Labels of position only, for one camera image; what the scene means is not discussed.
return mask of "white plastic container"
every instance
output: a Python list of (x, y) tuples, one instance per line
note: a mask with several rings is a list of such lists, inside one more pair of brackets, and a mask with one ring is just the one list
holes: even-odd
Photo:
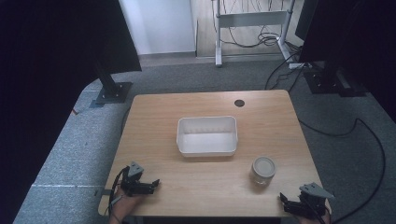
[(184, 118), (178, 121), (177, 146), (184, 157), (232, 156), (237, 143), (234, 117)]

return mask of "black curtain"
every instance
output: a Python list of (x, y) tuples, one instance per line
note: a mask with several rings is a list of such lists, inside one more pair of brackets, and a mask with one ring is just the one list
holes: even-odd
[(0, 222), (17, 215), (81, 91), (141, 70), (118, 0), (1, 0)]

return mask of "metal rack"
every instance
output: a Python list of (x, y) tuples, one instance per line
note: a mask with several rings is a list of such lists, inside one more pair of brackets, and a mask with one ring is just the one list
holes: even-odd
[(269, 11), (269, 12), (255, 12), (255, 13), (240, 13), (240, 14), (220, 14), (220, 0), (217, 0), (217, 14), (216, 14), (216, 66), (221, 67), (221, 36), (220, 28), (241, 27), (241, 26), (259, 26), (259, 25), (282, 25), (282, 34), (277, 40), (280, 51), (288, 63), (292, 63), (289, 51), (285, 46), (285, 38), (288, 33), (291, 14), (293, 13), (295, 0), (291, 0), (289, 9), (286, 11)]

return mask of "black stand base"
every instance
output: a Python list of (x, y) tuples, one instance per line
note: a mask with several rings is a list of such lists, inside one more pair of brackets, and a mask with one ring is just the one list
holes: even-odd
[(314, 94), (331, 94), (338, 93), (342, 97), (365, 96), (367, 90), (352, 78), (337, 72), (333, 84), (323, 84), (322, 74), (320, 72), (304, 73), (306, 83)]
[(97, 105), (104, 104), (123, 104), (128, 95), (129, 89), (131, 89), (132, 82), (117, 82), (118, 91), (116, 94), (108, 94), (105, 89), (102, 88), (96, 98), (95, 103)]

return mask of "black monitor stand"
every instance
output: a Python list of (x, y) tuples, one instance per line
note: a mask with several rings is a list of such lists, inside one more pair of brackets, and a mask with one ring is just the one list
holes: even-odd
[(319, 72), (306, 72), (304, 77), (312, 93), (338, 93), (341, 96), (364, 96), (367, 90), (354, 81), (340, 66), (347, 38), (359, 17), (363, 1), (359, 1), (349, 13), (343, 32), (335, 39), (324, 68)]

